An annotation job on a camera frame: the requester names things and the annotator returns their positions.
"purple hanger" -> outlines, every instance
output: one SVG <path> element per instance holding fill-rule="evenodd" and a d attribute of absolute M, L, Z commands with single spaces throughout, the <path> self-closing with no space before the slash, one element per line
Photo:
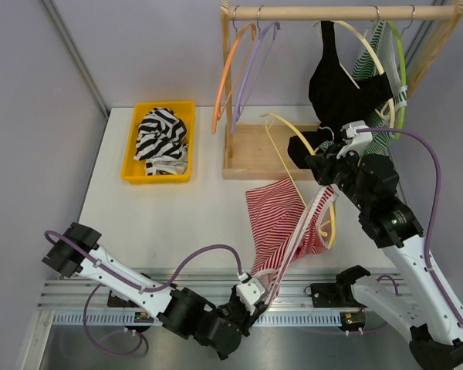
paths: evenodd
<path fill-rule="evenodd" d="M 261 64 L 261 68 L 259 69 L 259 72 L 258 72 L 257 76 L 255 77 L 255 80 L 254 80 L 254 82 L 252 84 L 252 88 L 248 92 L 248 95 L 245 98 L 245 101 L 244 101 L 244 103 L 242 105 L 242 97 L 244 95 L 245 85 L 247 84 L 248 76 L 250 75 L 250 71 L 252 70 L 252 64 L 254 64 L 255 57 L 257 56 L 257 51 L 259 50 L 259 47 L 262 44 L 262 40 L 264 39 L 266 33 L 268 33 L 268 31 L 269 31 L 269 29 L 271 27 L 273 27 L 272 28 L 272 42 L 269 45 L 267 53 L 265 54 L 264 60 L 262 61 L 262 64 Z M 250 98 L 250 95 L 252 93 L 252 90 L 254 89 L 255 83 L 259 79 L 259 76 L 260 76 L 261 71 L 262 71 L 262 67 L 264 66 L 265 61 L 268 58 L 268 54 L 271 51 L 272 43 L 275 41 L 276 33 L 277 33 L 278 30 L 279 30 L 279 22 L 271 22 L 269 25 L 267 25 L 261 31 L 261 33 L 259 33 L 259 37 L 257 38 L 257 41 L 254 44 L 254 49 L 252 50 L 252 54 L 251 54 L 250 58 L 248 59 L 247 68 L 245 69 L 245 73 L 244 73 L 244 76 L 243 76 L 243 79 L 242 79 L 242 83 L 240 85 L 240 90 L 238 91 L 237 102 L 235 103 L 235 108 L 233 109 L 233 119 L 231 120 L 232 121 L 231 122 L 231 132 L 232 133 L 235 132 L 235 127 L 237 126 L 237 121 L 240 118 L 240 115 L 242 114 L 242 112 L 244 110 L 244 107 L 247 105 L 248 98 Z"/>

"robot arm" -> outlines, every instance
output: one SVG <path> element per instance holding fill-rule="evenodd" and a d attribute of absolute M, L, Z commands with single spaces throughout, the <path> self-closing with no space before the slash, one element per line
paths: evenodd
<path fill-rule="evenodd" d="M 97 231 L 72 223 L 64 235 L 49 232 L 59 238 L 43 258 L 43 262 L 61 275 L 89 278 L 111 288 L 119 297 L 131 300 L 163 327 L 201 345 L 210 346 L 225 359 L 240 345 L 242 335 L 265 311 L 262 299 L 266 290 L 257 278 L 240 274 L 241 283 L 231 290 L 228 303 L 215 306 L 190 289 L 177 289 L 174 284 L 162 284 L 121 264 L 97 241 Z"/>
<path fill-rule="evenodd" d="M 378 154 L 360 158 L 358 152 L 372 140 L 370 133 L 357 132 L 366 128 L 363 122 L 345 125 L 345 143 L 308 156 L 306 162 L 319 184 L 336 184 L 360 210 L 362 229 L 404 277 L 420 309 L 391 294 L 360 266 L 338 275 L 337 290 L 373 309 L 398 330 L 423 368 L 454 368 L 463 363 L 463 322 L 444 294 L 462 318 L 463 304 L 431 254 L 431 267 L 426 264 L 423 228 L 411 209 L 396 198 L 399 176 L 390 158 Z"/>

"white table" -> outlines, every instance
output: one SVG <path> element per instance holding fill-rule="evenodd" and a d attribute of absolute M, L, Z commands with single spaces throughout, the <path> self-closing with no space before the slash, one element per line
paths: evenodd
<path fill-rule="evenodd" d="M 250 107 L 243 120 L 259 120 L 273 111 L 293 122 L 313 120 L 312 107 Z M 239 252 L 244 267 L 254 262 L 255 247 L 245 191 L 271 181 L 223 180 L 224 125 L 211 135 L 212 108 L 195 110 L 194 166 L 189 183 L 132 185 L 120 171 L 133 109 L 111 111 L 87 192 L 80 223 L 98 230 L 100 243 L 130 267 L 174 268 L 192 251 L 210 244 L 228 244 Z M 298 182 L 306 199 L 319 189 L 315 181 Z M 363 233 L 357 210 L 345 198 L 336 202 L 338 235 L 331 251 L 310 255 L 290 269 L 337 272 L 361 264 L 372 271 L 393 270 L 392 263 Z M 226 251 L 211 251 L 194 259 L 193 269 L 235 268 Z"/>

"wooden base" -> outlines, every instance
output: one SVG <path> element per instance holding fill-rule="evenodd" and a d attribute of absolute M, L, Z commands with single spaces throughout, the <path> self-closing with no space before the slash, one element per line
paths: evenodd
<path fill-rule="evenodd" d="M 318 123 L 296 123 L 300 131 L 317 130 Z M 312 180 L 310 170 L 301 170 L 289 158 L 287 149 L 295 133 L 281 123 L 269 130 L 283 160 L 295 180 Z M 288 176 L 273 147 L 264 123 L 238 123 L 231 135 L 231 155 L 226 150 L 223 165 L 225 180 L 281 180 Z"/>

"black garment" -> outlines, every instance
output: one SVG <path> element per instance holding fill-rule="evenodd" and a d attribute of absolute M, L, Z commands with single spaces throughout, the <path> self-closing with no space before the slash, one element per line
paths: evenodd
<path fill-rule="evenodd" d="M 357 81 L 359 89 L 340 66 L 336 52 L 334 23 L 321 22 L 323 32 L 323 57 L 309 83 L 309 100 L 322 127 L 330 127 L 335 141 L 341 127 L 347 123 L 365 120 L 380 104 L 393 96 L 386 73 Z M 308 134 L 309 143 L 317 148 L 330 140 L 328 130 Z M 303 160 L 309 153 L 299 137 L 290 139 L 288 153 L 298 168 L 308 168 Z"/>

